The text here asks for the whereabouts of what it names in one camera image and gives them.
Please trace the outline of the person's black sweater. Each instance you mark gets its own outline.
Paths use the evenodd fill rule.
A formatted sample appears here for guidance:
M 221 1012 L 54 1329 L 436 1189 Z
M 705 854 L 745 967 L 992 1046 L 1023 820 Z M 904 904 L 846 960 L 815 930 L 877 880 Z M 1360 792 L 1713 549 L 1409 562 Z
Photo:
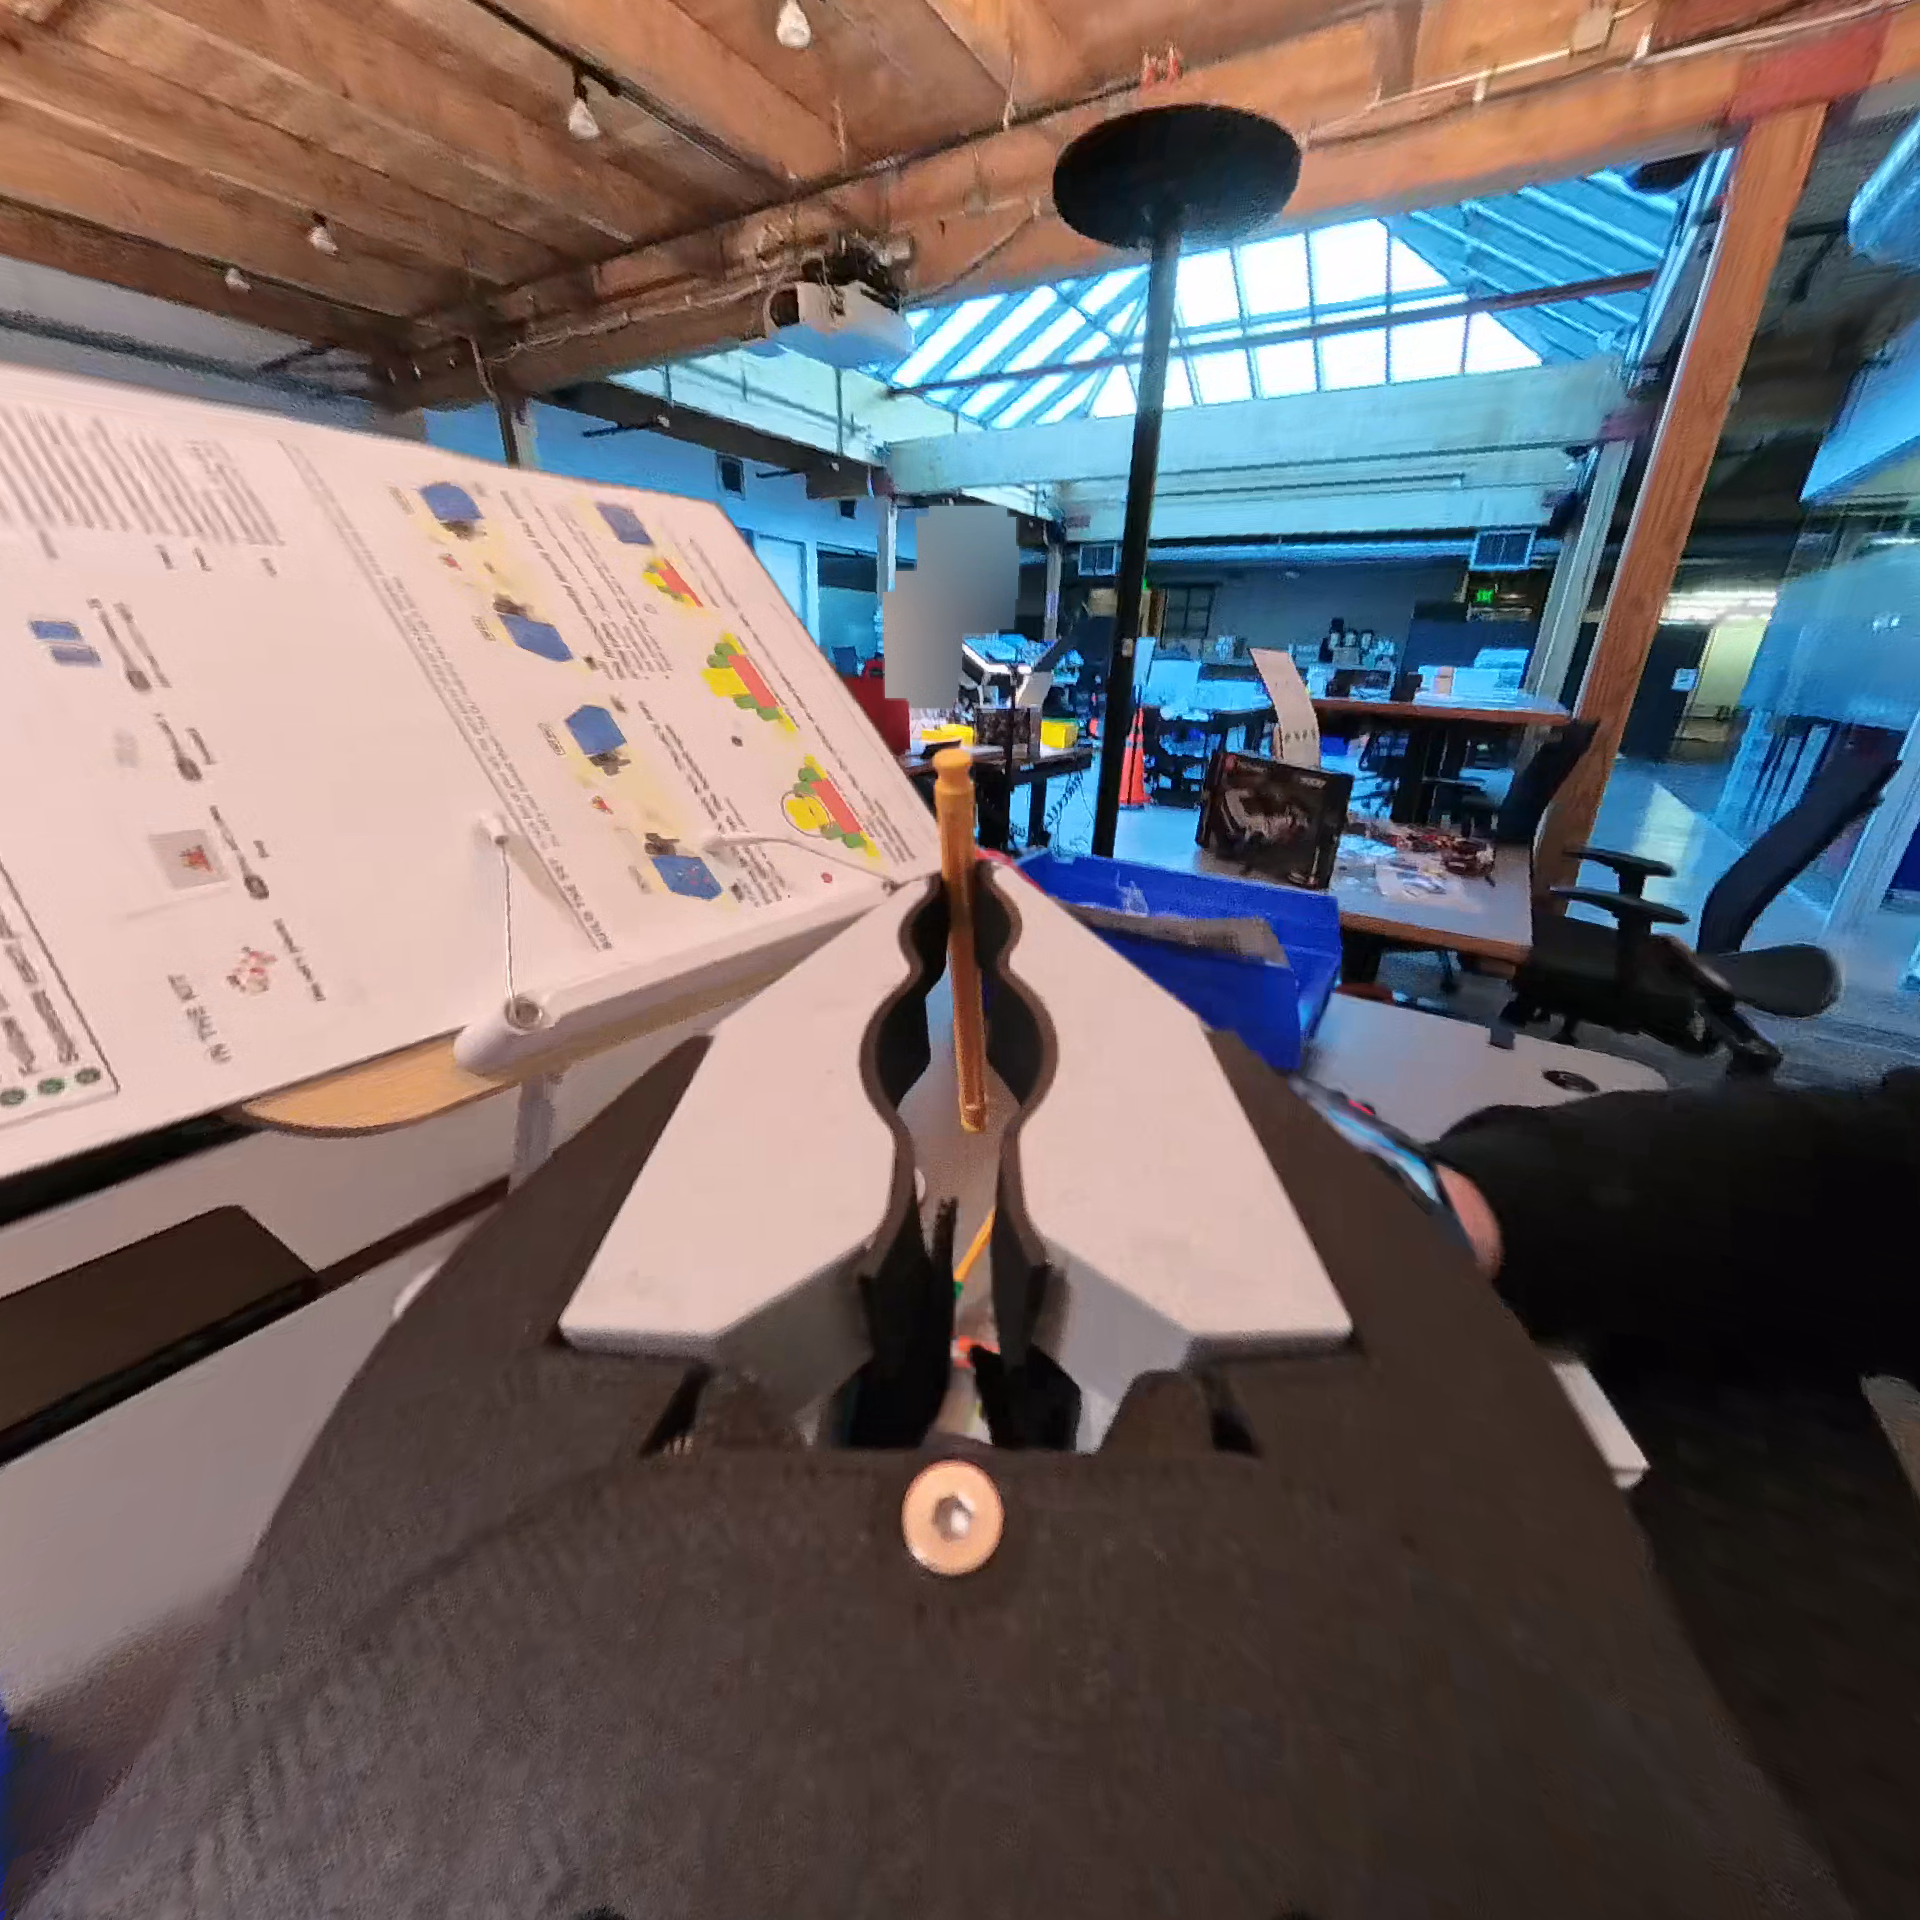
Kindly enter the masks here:
M 1917 1914 L 1917 1508 L 1864 1382 L 1609 1369 L 1695 1656 L 1857 1914 Z

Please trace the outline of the black printed box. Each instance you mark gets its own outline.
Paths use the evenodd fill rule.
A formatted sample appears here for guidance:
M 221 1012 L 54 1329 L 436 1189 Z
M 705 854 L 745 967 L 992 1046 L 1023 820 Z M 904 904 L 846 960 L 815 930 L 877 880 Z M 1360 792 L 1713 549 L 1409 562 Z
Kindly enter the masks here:
M 1352 774 L 1218 750 L 1207 765 L 1193 844 L 1200 854 L 1324 893 L 1352 801 Z

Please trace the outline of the black floor lamp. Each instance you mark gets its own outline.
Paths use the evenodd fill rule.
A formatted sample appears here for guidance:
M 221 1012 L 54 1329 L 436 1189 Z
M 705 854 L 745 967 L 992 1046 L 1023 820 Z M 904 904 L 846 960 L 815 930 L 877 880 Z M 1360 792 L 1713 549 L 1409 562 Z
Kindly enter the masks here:
M 1081 238 L 1148 254 L 1143 359 L 1120 534 L 1118 613 L 1106 672 L 1090 849 L 1110 856 L 1136 719 L 1144 550 L 1157 495 L 1162 392 L 1186 238 L 1230 245 L 1272 223 L 1303 168 L 1290 133 L 1218 102 L 1154 105 L 1078 135 L 1055 159 L 1052 197 Z

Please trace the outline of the person's right forearm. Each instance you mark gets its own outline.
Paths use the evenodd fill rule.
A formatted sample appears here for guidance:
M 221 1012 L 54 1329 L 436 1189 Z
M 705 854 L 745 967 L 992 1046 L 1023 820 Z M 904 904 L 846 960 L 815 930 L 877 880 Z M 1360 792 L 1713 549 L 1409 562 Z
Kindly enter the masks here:
M 1478 1265 L 1597 1365 L 1914 1382 L 1917 1073 L 1489 1108 L 1431 1143 Z

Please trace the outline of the wooden work table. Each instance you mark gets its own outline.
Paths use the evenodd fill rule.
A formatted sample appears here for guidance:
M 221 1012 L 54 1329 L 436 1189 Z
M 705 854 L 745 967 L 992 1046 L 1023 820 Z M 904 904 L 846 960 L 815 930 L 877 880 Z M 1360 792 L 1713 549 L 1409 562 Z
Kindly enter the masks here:
M 1450 953 L 1500 976 L 1529 960 L 1530 854 L 1495 845 L 1476 873 L 1440 854 L 1345 831 L 1328 881 L 1340 918 L 1344 985 L 1374 986 L 1389 953 Z

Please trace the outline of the white instruction board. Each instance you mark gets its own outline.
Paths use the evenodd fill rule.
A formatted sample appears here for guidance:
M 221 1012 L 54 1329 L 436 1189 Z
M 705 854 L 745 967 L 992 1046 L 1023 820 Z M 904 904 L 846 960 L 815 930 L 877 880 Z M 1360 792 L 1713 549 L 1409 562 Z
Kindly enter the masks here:
M 5 367 L 2 1165 L 504 1071 L 936 873 L 713 503 Z

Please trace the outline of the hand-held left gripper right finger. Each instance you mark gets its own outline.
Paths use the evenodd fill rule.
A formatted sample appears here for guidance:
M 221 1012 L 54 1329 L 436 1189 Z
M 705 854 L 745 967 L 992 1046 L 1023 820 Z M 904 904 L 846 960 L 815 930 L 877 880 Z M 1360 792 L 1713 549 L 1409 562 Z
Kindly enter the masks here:
M 996 1445 L 1092 1445 L 1144 1376 L 1337 1352 L 1324 1256 L 1200 1016 L 1064 904 L 977 869 Z

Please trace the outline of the blue plastic bin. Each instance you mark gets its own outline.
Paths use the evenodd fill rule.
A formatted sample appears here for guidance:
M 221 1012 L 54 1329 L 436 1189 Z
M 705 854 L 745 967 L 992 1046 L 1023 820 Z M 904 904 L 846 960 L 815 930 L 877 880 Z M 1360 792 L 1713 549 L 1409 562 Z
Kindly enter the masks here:
M 1277 1071 L 1304 1068 L 1337 986 L 1337 903 L 1239 873 L 1032 853 L 1038 889 L 1213 1031 Z

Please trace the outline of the yellow plastic rod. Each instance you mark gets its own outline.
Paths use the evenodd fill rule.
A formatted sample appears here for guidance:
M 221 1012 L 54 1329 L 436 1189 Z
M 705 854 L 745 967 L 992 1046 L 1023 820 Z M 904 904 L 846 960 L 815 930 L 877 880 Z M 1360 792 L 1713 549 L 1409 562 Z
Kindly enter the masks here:
M 940 833 L 941 881 L 948 909 L 951 1044 L 957 1118 L 966 1133 L 982 1133 L 990 1118 L 986 1026 L 975 960 L 975 789 L 965 748 L 933 756 L 933 815 Z

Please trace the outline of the white ceiling projector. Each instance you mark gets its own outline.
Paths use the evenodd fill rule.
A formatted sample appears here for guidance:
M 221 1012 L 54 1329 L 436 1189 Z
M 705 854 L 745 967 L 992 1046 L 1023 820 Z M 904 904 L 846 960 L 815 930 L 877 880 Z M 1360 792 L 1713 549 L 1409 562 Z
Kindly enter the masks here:
M 767 293 L 754 354 L 793 352 L 841 369 L 895 367 L 917 344 L 904 312 L 872 287 L 794 278 Z

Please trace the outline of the black office chair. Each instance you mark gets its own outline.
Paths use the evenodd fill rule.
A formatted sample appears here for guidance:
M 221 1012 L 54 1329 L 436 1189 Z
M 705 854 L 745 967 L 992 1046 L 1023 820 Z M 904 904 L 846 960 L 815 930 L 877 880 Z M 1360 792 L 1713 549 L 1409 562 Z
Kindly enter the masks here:
M 1600 918 L 1534 904 L 1530 946 L 1511 977 L 1503 1028 L 1553 1020 L 1570 1044 L 1585 1023 L 1657 1039 L 1689 1057 L 1722 1052 L 1730 1073 L 1768 1076 L 1780 1048 L 1751 1015 L 1813 1020 L 1839 999 L 1839 960 L 1822 943 L 1746 946 L 1746 934 L 1788 885 L 1880 804 L 1902 768 L 1888 748 L 1838 758 L 1713 881 L 1695 913 L 1646 896 L 1673 871 L 1612 847 L 1576 845 L 1576 865 L 1597 864 L 1612 887 L 1553 885 L 1546 901 L 1585 904 Z

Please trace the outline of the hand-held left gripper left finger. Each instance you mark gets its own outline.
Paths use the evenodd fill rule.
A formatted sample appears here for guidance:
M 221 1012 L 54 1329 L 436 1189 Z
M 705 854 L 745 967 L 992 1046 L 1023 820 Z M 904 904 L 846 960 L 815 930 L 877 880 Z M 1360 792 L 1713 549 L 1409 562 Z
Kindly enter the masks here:
M 713 1028 L 559 1314 L 580 1352 L 701 1365 L 856 1445 L 943 1401 L 943 1244 L 900 1100 L 927 1068 L 943 887 L 909 881 Z

